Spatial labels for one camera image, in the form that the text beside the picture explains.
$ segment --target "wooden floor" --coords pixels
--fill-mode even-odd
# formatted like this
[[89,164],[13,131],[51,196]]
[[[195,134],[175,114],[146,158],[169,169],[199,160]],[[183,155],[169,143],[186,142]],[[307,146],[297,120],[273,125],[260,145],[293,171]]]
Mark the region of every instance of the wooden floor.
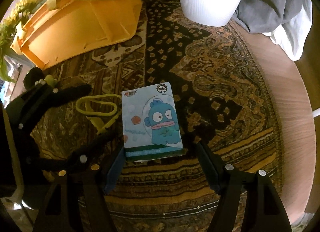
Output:
[[[296,65],[307,88],[312,110],[320,108],[320,12],[312,9],[312,27]],[[320,206],[320,116],[314,119],[317,142],[316,171],[306,213],[315,213]]]
[[234,23],[247,43],[274,98],[284,144],[281,199],[290,222],[305,211],[316,164],[316,133],[311,105],[301,75],[280,46],[262,34],[249,34]]

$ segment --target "blue cartoon fish character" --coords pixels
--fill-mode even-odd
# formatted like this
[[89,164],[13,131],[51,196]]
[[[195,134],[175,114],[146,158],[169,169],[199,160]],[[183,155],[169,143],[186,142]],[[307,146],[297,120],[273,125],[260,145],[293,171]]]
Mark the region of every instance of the blue cartoon fish character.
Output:
[[177,144],[181,142],[177,113],[173,106],[154,99],[150,103],[146,126],[151,127],[152,143],[156,145]]

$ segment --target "gray cloth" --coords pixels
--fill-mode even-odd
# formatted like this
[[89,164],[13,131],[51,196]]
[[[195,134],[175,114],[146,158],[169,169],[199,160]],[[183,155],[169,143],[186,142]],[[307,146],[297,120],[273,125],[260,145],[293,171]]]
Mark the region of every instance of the gray cloth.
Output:
[[248,33],[267,33],[290,21],[303,0],[241,0],[233,19]]

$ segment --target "cartoon eye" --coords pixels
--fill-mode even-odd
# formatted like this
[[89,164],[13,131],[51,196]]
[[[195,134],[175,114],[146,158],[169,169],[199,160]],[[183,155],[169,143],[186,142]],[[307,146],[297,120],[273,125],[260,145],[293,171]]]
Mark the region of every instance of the cartoon eye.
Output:
[[167,110],[165,112],[165,116],[166,116],[167,119],[172,119],[171,110]]
[[160,112],[156,112],[153,114],[152,119],[155,122],[160,122],[162,120],[162,114]]

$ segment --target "pink lips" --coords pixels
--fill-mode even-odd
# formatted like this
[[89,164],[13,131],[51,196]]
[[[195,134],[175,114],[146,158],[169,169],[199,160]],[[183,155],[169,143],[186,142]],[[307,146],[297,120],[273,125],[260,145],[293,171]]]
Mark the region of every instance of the pink lips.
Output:
[[174,125],[173,121],[167,121],[167,122],[162,122],[162,123],[156,124],[156,125],[152,126],[151,129],[159,129],[162,126],[167,127],[167,126],[173,126],[173,125]]

